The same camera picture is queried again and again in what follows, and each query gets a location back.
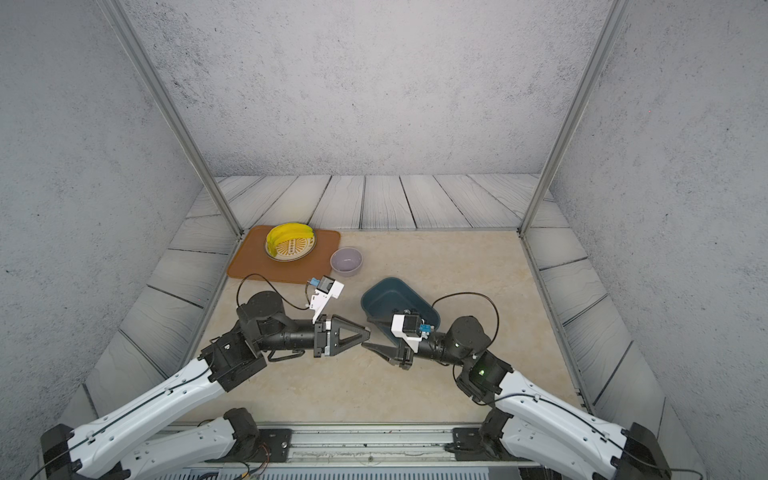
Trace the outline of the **brown rectangular mat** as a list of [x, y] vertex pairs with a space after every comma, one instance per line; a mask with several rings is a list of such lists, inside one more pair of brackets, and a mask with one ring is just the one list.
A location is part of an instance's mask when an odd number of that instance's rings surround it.
[[250, 230], [227, 268], [229, 278], [260, 274], [273, 283], [303, 284], [311, 278], [330, 275], [330, 259], [339, 248], [340, 232], [315, 229], [313, 238], [277, 245], [272, 256], [267, 242], [271, 230], [271, 226]]

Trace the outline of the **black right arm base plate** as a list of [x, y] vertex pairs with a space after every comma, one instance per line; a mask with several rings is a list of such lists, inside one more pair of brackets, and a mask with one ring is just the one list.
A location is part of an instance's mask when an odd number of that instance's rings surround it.
[[480, 427], [456, 427], [452, 429], [452, 441], [444, 450], [457, 461], [508, 461], [512, 456], [492, 436]]

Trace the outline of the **lilac plastic bowl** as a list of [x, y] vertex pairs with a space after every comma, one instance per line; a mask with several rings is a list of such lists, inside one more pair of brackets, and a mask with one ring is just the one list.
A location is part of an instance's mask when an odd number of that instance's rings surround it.
[[340, 276], [349, 277], [357, 274], [363, 266], [363, 255], [354, 247], [344, 247], [335, 251], [330, 258], [331, 269]]

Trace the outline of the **teal plastic storage box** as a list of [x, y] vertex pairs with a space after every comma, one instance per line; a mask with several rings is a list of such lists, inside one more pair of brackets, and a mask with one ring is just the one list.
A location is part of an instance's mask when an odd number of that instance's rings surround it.
[[[360, 305], [370, 320], [391, 320], [394, 314], [408, 310], [419, 314], [427, 323], [439, 329], [441, 318], [408, 284], [397, 277], [387, 277], [367, 290], [361, 297]], [[385, 335], [394, 341], [392, 335]]]

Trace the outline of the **yellow banana bunch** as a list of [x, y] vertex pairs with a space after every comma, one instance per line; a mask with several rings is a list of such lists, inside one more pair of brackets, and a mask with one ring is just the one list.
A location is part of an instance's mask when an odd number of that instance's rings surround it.
[[267, 234], [266, 241], [267, 239], [270, 239], [277, 243], [281, 243], [284, 241], [285, 237], [290, 239], [311, 236], [315, 237], [315, 234], [310, 226], [301, 223], [286, 223], [272, 228]]

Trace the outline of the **patterned round plate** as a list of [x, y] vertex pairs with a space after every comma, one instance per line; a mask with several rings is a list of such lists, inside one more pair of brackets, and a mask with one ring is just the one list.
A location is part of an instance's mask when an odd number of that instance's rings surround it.
[[277, 243], [274, 240], [267, 239], [265, 242], [265, 251], [269, 258], [278, 262], [292, 262], [306, 257], [312, 252], [316, 245], [316, 238], [285, 237], [284, 241]]

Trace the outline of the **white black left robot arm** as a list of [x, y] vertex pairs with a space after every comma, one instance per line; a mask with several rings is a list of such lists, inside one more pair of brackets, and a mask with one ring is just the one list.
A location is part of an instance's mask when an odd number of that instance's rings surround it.
[[291, 360], [306, 352], [336, 356], [362, 344], [369, 330], [323, 309], [343, 290], [323, 276], [309, 282], [309, 319], [294, 320], [275, 289], [236, 305], [233, 328], [165, 381], [116, 410], [76, 428], [60, 423], [41, 437], [42, 464], [35, 479], [154, 479], [208, 460], [245, 461], [260, 450], [259, 430], [244, 408], [203, 426], [163, 438], [158, 432], [191, 410], [247, 382], [276, 353]]

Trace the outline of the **aluminium frame post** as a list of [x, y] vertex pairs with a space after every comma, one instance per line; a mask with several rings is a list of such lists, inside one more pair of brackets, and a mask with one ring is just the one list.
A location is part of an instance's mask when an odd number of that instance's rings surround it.
[[204, 189], [234, 235], [240, 239], [244, 234], [242, 225], [235, 217], [229, 202], [214, 179], [199, 147], [142, 45], [121, 2], [117, 0], [99, 0], [97, 4], [112, 27], [134, 69], [149, 90], [162, 117], [181, 146], [186, 159], [192, 166]]
[[518, 229], [520, 238], [525, 238], [527, 232], [533, 226], [535, 217], [544, 201], [546, 191], [552, 185], [557, 171], [564, 160], [567, 148], [588, 105], [592, 91], [598, 83], [630, 5], [631, 1], [629, 0], [615, 0], [611, 3], [608, 16], [523, 216], [522, 223]]

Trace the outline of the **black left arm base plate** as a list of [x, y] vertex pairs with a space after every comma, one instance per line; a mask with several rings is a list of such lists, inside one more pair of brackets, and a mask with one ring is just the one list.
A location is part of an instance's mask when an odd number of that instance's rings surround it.
[[220, 462], [249, 464], [285, 463], [288, 459], [293, 431], [288, 428], [260, 429], [256, 435], [247, 434], [237, 439], [232, 449]]

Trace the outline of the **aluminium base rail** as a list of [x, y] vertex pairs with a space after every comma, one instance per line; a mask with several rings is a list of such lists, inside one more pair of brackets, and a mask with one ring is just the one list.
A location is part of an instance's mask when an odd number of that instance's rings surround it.
[[457, 461], [444, 450], [456, 427], [479, 424], [294, 424], [263, 425], [260, 429], [288, 428], [293, 431], [285, 463], [260, 464], [220, 462], [222, 453], [200, 454], [171, 466], [168, 478], [192, 478], [216, 472], [220, 479], [246, 473], [262, 479], [306, 479], [320, 475], [328, 479], [417, 479], [417, 478], [567, 478], [527, 459], [508, 461]]

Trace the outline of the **left aluminium frame post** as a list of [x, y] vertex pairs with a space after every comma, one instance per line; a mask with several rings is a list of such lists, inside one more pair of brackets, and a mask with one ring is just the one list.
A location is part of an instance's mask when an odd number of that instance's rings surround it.
[[192, 166], [204, 189], [234, 235], [240, 239], [244, 234], [242, 225], [235, 217], [229, 202], [214, 179], [199, 147], [142, 45], [121, 2], [117, 0], [99, 0], [97, 4], [112, 27], [134, 69], [149, 90], [162, 117], [181, 146], [186, 159]]

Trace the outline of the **right aluminium frame post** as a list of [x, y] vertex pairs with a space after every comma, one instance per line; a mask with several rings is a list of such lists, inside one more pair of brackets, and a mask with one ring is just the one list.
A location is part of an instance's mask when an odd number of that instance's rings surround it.
[[546, 191], [552, 185], [557, 171], [564, 160], [567, 148], [588, 105], [592, 91], [598, 83], [630, 5], [631, 1], [629, 0], [615, 0], [611, 3], [608, 16], [523, 216], [522, 223], [518, 229], [520, 238], [525, 238], [527, 232], [533, 226], [535, 217], [544, 201]]

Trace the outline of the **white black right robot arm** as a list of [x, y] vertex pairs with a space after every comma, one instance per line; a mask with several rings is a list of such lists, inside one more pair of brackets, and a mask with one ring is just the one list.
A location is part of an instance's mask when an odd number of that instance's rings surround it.
[[369, 291], [361, 307], [390, 340], [368, 350], [404, 370], [417, 358], [459, 368], [456, 386], [490, 409], [479, 429], [484, 454], [531, 460], [570, 479], [671, 479], [682, 471], [646, 427], [624, 428], [575, 408], [498, 358], [474, 316], [442, 332], [436, 311], [413, 292]]

